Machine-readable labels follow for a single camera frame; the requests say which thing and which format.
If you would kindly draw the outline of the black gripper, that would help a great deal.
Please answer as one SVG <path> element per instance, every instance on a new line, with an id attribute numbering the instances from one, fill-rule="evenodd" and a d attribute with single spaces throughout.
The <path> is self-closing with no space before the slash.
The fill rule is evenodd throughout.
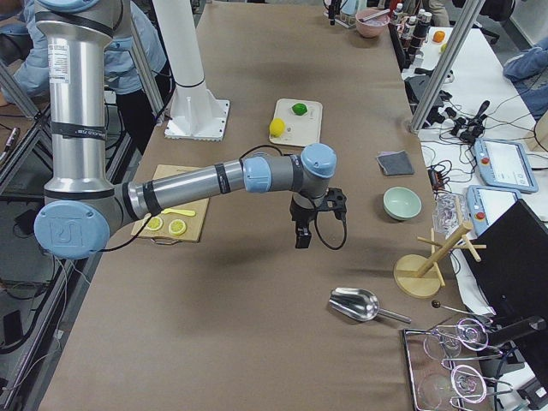
<path id="1" fill-rule="evenodd" d="M 337 220 L 345 221 L 345 194 L 340 188 L 328 188 L 317 199 L 309 198 L 304 193 L 294 193 L 289 212 L 295 223 L 295 247 L 306 249 L 311 242 L 309 225 L 320 212 L 333 212 Z"/>
<path id="2" fill-rule="evenodd" d="M 340 14 L 340 8 L 340 0 L 330 0 L 330 3 L 327 5 L 328 20 L 331 25 L 336 23 L 336 17 Z"/>

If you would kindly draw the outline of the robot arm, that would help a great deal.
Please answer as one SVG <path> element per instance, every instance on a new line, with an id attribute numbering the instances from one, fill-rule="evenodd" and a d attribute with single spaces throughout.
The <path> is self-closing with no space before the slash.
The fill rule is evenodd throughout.
<path id="1" fill-rule="evenodd" d="M 318 233 L 317 216 L 346 217 L 343 192 L 330 186 L 337 155 L 314 143 L 299 154 L 254 154 L 144 183 L 113 184 L 105 175 L 104 51 L 128 45 L 126 1 L 38 1 L 38 29 L 48 41 L 53 177 L 34 221 L 41 247 L 63 259 L 85 259 L 108 248 L 125 225 L 162 210 L 240 189 L 290 191 L 296 245 Z"/>

